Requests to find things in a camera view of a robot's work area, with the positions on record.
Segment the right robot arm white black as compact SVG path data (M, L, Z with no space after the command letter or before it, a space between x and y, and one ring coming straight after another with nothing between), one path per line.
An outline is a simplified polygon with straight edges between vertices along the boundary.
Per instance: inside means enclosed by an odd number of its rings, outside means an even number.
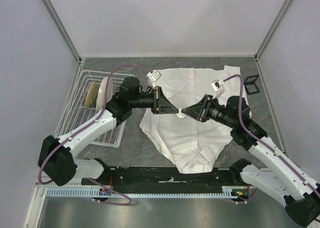
M231 128L233 140L261 160L275 175L258 170L251 162L240 159L229 172L235 185L243 182L255 186L285 209L299 226L320 221L320 184L291 161L267 132L250 118L250 107L240 96L232 96L226 105L205 95L200 102L182 109L182 113L199 121L213 120Z

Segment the white shirt garment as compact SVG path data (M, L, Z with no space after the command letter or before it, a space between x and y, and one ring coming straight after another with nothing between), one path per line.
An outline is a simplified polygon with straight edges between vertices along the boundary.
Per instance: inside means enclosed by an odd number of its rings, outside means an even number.
M214 95L211 83L239 74L240 68L228 65L223 70L169 68L160 73L156 85L162 88L165 97L176 108L187 108L206 94ZM221 151L232 140L231 129L213 120L201 123L189 116L155 115L149 109L139 126L182 174L212 171Z

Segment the cream plate large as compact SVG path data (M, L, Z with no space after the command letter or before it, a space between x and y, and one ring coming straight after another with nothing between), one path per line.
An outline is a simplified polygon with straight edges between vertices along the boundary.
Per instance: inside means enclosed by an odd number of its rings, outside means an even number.
M99 87L97 100L96 100L96 111L102 110L107 102L109 102L113 96L113 80L105 77Z

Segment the beige plate small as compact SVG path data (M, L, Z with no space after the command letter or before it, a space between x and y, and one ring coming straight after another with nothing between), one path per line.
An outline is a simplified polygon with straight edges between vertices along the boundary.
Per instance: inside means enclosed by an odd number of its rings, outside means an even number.
M91 83L91 85L89 86L88 90L87 90L87 95L85 98L85 103L84 103L84 107L85 108L90 108L92 107L93 103L96 100L96 96L97 96L97 83L94 81Z

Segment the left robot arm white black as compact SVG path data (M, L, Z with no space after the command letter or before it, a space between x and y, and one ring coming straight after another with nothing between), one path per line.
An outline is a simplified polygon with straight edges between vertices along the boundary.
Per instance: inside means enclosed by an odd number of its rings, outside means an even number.
M113 130L132 115L136 108L150 109L153 114L176 114L179 110L165 97L160 86L141 90L136 77L127 77L113 93L111 77L105 77L97 93L101 106L88 121L58 138L46 137L38 159L38 182L63 186L73 178L92 178L99 185L106 184L110 173L97 159L76 161L76 156L100 135Z

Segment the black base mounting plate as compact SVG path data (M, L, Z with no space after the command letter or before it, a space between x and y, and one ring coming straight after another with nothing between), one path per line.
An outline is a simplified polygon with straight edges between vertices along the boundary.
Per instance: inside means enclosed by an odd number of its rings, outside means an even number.
M112 187L124 187L135 183L186 182L213 186L246 186L228 168L213 168L206 173L182 174L174 167L107 167L94 181Z

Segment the black square open case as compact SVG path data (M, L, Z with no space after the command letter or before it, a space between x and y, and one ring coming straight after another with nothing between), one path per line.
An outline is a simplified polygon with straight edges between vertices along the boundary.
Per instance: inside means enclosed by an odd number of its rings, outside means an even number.
M256 81L258 80L258 78L259 78L259 75L256 74L256 75L248 76L244 80L244 88L245 88L247 95L253 95L253 94L260 93L260 89L256 84Z

